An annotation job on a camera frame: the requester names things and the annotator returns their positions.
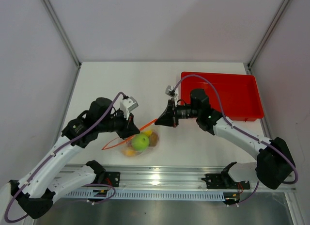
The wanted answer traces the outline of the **green apple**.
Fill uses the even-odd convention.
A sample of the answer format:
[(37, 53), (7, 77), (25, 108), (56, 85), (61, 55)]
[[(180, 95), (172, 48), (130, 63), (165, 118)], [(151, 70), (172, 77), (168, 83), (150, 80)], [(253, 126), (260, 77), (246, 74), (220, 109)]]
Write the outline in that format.
[(149, 137), (143, 133), (135, 135), (131, 141), (132, 148), (138, 152), (143, 152), (149, 145)]

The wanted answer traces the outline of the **clear orange-zip bag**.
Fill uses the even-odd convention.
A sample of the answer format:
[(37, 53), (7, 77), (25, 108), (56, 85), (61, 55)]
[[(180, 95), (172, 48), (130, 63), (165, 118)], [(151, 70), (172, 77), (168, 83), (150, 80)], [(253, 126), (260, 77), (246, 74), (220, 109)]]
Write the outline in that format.
[(107, 142), (102, 150), (119, 150), (126, 157), (136, 157), (139, 155), (152, 152), (159, 147), (160, 135), (159, 128), (155, 125), (157, 119), (152, 120), (142, 126), (139, 134), (132, 135), (128, 138), (114, 138)]

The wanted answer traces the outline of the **yellow pear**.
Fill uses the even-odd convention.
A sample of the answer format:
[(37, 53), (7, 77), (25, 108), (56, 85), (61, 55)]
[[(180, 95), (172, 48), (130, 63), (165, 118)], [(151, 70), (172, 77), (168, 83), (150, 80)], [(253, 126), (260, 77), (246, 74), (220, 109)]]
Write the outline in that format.
[(142, 133), (145, 134), (145, 135), (147, 135), (147, 136), (149, 137), (149, 136), (152, 135), (153, 130), (152, 130), (152, 129), (150, 129), (150, 130), (145, 130), (145, 131), (143, 131)]

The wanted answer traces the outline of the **yellow orange with leaf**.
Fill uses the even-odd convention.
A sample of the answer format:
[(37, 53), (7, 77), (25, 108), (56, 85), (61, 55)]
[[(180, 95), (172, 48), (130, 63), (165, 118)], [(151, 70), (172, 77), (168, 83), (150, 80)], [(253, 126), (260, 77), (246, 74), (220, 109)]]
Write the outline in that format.
[(136, 152), (131, 149), (122, 150), (122, 153), (127, 157), (134, 157), (136, 155)]

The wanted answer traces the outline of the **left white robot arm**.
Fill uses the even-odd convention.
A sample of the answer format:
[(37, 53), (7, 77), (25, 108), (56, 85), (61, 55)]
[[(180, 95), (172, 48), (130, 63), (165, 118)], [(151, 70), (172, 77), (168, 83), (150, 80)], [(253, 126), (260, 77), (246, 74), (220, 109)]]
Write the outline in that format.
[(116, 132), (122, 139), (139, 134), (132, 111), (138, 107), (133, 97), (123, 96), (120, 107), (113, 110), (115, 100), (99, 97), (88, 110), (68, 122), (46, 156), (20, 180), (10, 180), (12, 200), (26, 216), (38, 219), (67, 193), (82, 186), (112, 188), (106, 170), (97, 161), (88, 161), (79, 170), (56, 179), (60, 170), (95, 139), (99, 133)]

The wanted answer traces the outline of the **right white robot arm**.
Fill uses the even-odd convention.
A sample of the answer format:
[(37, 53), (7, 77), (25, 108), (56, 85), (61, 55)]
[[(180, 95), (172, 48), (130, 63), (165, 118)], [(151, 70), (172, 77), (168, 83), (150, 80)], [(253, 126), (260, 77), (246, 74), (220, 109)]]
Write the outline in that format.
[(254, 158), (254, 162), (231, 162), (221, 171), (221, 182), (226, 188), (241, 181), (259, 181), (275, 190), (287, 183), (286, 178), (294, 172), (295, 164), (282, 138), (270, 139), (235, 125), (222, 112), (211, 107), (209, 96), (203, 89), (192, 90), (190, 103), (184, 105), (178, 104), (178, 89), (168, 86), (166, 94), (171, 98), (155, 125), (175, 128), (180, 119), (194, 118), (201, 130), (233, 143)]

